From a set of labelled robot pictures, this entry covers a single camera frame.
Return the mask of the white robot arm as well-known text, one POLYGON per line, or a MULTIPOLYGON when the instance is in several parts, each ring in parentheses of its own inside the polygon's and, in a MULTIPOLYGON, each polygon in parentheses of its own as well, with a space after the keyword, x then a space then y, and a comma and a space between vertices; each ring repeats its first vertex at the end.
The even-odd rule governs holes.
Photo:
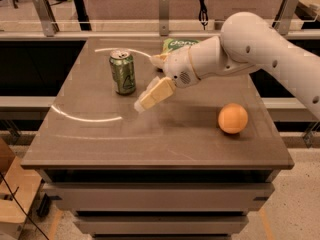
POLYGON ((208 77, 227 77, 264 70, 320 119, 320 57, 283 38, 261 17, 240 12, 230 16, 221 33, 194 45, 155 55, 156 77, 134 104, 144 112, 208 77))

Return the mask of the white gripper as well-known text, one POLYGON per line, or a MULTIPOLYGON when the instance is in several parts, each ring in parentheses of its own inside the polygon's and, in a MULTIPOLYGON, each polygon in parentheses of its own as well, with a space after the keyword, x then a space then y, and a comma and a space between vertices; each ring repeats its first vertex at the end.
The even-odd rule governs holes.
POLYGON ((200 82, 192 67, 189 50, 190 46, 184 46, 172 51, 170 54, 161 53, 150 57, 150 62, 155 67, 163 70, 167 77, 155 77, 149 83, 147 89, 134 103, 134 108, 137 112, 142 113, 172 96, 176 86, 178 88, 187 88, 200 82))

